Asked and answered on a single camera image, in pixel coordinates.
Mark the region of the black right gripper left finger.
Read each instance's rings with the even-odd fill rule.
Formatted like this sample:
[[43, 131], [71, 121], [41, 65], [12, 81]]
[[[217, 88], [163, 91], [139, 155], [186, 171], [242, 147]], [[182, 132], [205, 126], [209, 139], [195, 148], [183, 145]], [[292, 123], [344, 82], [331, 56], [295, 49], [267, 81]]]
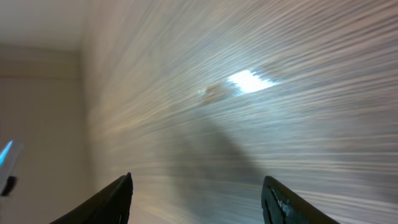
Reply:
[[50, 224], [128, 224], [132, 195], [128, 172]]

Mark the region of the blue Galaxy smartphone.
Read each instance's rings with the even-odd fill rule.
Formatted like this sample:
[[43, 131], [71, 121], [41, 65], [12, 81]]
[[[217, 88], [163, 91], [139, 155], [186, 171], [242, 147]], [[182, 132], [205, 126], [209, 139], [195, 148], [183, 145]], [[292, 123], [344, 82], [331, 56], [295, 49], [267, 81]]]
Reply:
[[12, 174], [23, 146], [16, 140], [10, 140], [1, 151], [1, 196], [7, 197], [17, 184]]

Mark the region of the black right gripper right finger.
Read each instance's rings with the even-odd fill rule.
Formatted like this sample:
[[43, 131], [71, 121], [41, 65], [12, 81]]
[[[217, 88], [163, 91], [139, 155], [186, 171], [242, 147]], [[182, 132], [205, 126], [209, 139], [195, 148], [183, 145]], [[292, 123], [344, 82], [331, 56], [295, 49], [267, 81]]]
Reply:
[[272, 176], [264, 178], [261, 205], [265, 224], [338, 224]]

